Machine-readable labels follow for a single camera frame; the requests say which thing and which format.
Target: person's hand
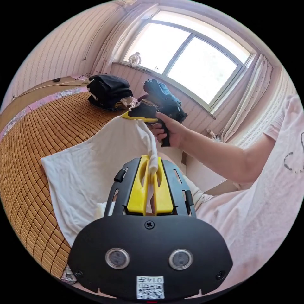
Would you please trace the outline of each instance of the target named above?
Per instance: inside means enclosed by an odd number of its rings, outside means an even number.
[[[166,127],[170,132],[169,135],[170,146],[174,148],[180,148],[184,140],[187,128],[183,126],[181,123],[177,122],[176,120],[168,117],[163,113],[157,112],[156,117],[165,123]],[[167,137],[167,134],[164,133],[164,129],[162,129],[161,126],[162,125],[160,123],[155,123],[151,128],[153,135],[157,138],[157,140],[160,143],[162,143],[162,140]]]

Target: striped wallpaper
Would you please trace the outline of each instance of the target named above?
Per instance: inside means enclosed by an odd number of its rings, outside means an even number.
[[[88,9],[57,27],[20,66],[6,92],[0,113],[13,96],[17,97],[38,84],[91,72],[102,44],[126,13],[121,5],[108,2]]]

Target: bamboo sleeping mat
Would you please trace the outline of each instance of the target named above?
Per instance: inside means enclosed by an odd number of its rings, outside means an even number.
[[[40,159],[87,140],[121,115],[95,108],[89,95],[65,96],[33,110],[0,142],[0,195],[8,219],[28,252],[57,278],[70,247],[58,227]]]

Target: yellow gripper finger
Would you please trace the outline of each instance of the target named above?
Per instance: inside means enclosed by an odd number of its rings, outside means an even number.
[[[153,176],[154,184],[154,215],[171,214],[173,203],[162,159],[158,158],[158,170]]]
[[[144,216],[146,215],[149,181],[148,167],[149,156],[142,155],[127,205],[128,212],[130,213],[137,213],[138,215]]]

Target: label sticker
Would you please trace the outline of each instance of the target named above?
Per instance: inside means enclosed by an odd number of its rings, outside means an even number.
[[[137,299],[164,299],[163,276],[137,276],[136,277]]]

